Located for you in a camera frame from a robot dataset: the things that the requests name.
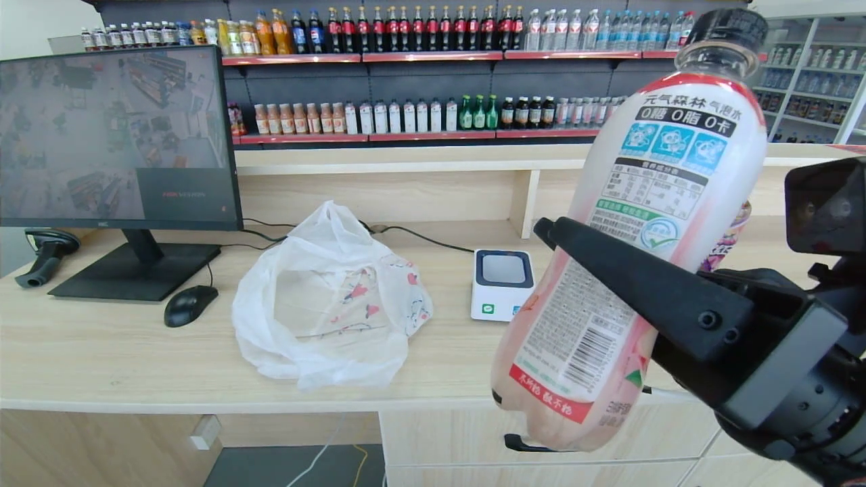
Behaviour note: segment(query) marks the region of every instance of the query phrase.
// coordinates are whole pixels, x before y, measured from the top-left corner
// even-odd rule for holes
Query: barcode
[[[615,342],[593,328],[586,329],[580,339],[578,349],[568,361],[565,376],[574,380],[589,392],[597,385],[598,376],[604,371],[604,364]]]

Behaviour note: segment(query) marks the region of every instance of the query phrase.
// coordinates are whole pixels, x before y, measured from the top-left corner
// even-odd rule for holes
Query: nutrition facts table
[[[602,195],[685,220],[707,182],[700,174],[677,167],[619,158]]]

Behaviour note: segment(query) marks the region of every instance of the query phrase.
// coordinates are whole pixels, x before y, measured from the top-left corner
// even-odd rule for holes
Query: computer monitor
[[[215,46],[0,62],[0,225],[122,229],[49,294],[161,301],[219,245],[150,230],[242,228]]]

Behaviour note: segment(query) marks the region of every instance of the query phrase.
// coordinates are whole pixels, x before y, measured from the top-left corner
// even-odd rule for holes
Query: milk tea bottle
[[[702,16],[676,57],[678,71],[604,124],[568,217],[698,270],[764,163],[764,118],[743,81],[758,67],[766,33],[749,10]],[[525,414],[533,442],[596,450],[637,400],[656,334],[557,249],[496,352],[494,399]]]

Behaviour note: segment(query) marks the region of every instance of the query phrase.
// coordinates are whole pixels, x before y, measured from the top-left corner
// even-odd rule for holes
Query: black bottle cap
[[[759,13],[746,9],[710,10],[695,21],[686,45],[701,41],[723,41],[758,52],[769,25]]]

